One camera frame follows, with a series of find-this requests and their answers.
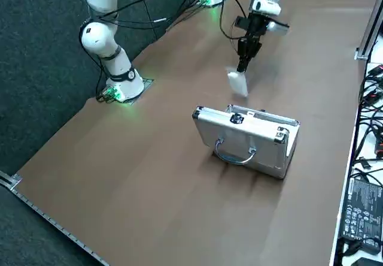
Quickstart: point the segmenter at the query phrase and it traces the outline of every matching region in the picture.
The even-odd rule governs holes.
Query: table surface
[[[155,79],[138,102],[88,100],[18,172],[17,190],[111,265],[328,264],[364,71],[354,51],[373,3],[282,0],[291,30],[264,37],[248,99],[227,82],[238,57],[220,9],[203,10],[134,61]],[[238,14],[228,0],[227,31]],[[301,122],[284,180],[202,144],[193,110],[227,104]]]

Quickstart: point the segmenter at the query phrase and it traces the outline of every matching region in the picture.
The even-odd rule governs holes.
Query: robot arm
[[[115,99],[123,102],[141,94],[144,83],[132,66],[124,48],[116,43],[117,25],[98,21],[98,16],[115,11],[117,0],[87,0],[89,11],[96,22],[83,30],[81,42],[84,48],[97,55],[109,73],[107,86],[115,90]]]
[[[279,0],[251,0],[248,17],[238,17],[235,26],[245,29],[246,35],[238,41],[239,64],[237,73],[244,77],[250,60],[261,48],[260,37],[266,31],[287,31],[288,26],[273,17],[281,12]],[[107,86],[116,92],[115,99],[123,102],[142,93],[144,83],[132,66],[125,50],[116,43],[114,35],[117,25],[100,20],[104,14],[117,9],[117,0],[87,0],[89,11],[95,22],[89,23],[81,34],[84,48],[97,55],[107,69]],[[116,13],[111,19],[117,19]]]
[[[281,12],[279,0],[251,0],[248,17],[237,17],[235,26],[246,30],[238,40],[239,64],[237,72],[244,73],[252,58],[256,56],[262,44],[260,37],[266,31],[286,33],[289,26],[274,19]]]

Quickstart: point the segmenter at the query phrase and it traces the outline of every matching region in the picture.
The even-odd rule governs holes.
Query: briefcase handle
[[[223,138],[218,138],[217,141],[215,142],[215,146],[214,146],[214,153],[221,159],[223,160],[224,162],[227,162],[227,163],[231,163],[231,164],[235,164],[235,165],[245,165],[246,163],[248,163],[250,160],[252,160],[252,158],[256,155],[257,151],[255,148],[252,148],[250,147],[249,148],[249,153],[251,154],[249,158],[243,160],[243,161],[237,161],[236,159],[234,158],[231,158],[230,156],[228,156],[228,158],[230,158],[230,160],[228,160],[227,158],[225,158],[224,156],[220,155],[219,152],[218,152],[218,148],[221,144],[223,144],[223,141],[224,139]]]

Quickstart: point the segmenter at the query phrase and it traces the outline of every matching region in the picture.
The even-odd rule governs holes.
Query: briefcase latch
[[[241,124],[243,121],[244,121],[244,117],[240,115],[239,113],[234,113],[230,118],[230,122],[234,124]]]

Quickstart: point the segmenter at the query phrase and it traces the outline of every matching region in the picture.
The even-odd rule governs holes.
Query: silver briefcase
[[[203,143],[223,161],[285,177],[299,121],[236,105],[225,112],[198,106],[192,116]]]

